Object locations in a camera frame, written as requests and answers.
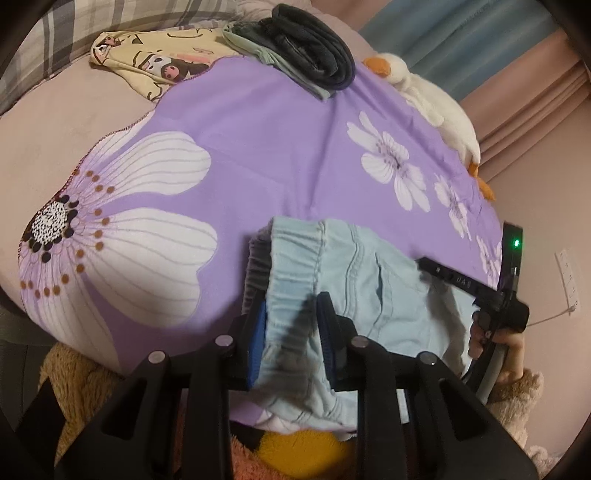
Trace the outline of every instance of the gray striped fabric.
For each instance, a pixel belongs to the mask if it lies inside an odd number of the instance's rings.
[[[88,53],[104,31],[217,27],[235,15],[236,0],[57,0],[0,79],[0,115],[39,81]]]

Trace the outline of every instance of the metal bolt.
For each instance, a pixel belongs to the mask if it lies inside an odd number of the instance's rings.
[[[216,338],[217,346],[230,346],[233,344],[234,338],[231,335],[220,335]]]
[[[431,352],[421,352],[418,355],[418,359],[423,362],[425,365],[435,365],[437,363],[437,355]]]
[[[156,350],[148,355],[148,362],[151,364],[159,364],[166,358],[166,353],[162,350]]]
[[[351,339],[351,345],[357,348],[366,348],[369,345],[369,339],[367,337],[357,335]]]

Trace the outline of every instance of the folded dark pants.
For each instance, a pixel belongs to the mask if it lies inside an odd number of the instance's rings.
[[[328,26],[300,8],[279,4],[270,18],[236,22],[232,32],[270,48],[327,90],[343,90],[355,78],[349,47]]]

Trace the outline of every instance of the plush duck toy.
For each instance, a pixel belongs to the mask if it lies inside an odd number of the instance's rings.
[[[396,88],[409,105],[439,130],[446,145],[458,152],[470,175],[477,179],[484,198],[494,201],[495,194],[478,177],[480,145],[474,126],[462,107],[437,85],[411,73],[405,61],[396,55],[380,53],[363,63]]]

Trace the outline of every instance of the curtain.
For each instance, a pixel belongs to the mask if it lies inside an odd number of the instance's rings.
[[[381,1],[345,0],[345,13]],[[460,100],[556,29],[537,0],[391,0],[360,33]]]
[[[539,142],[591,93],[588,71],[558,30],[461,101],[489,181]]]

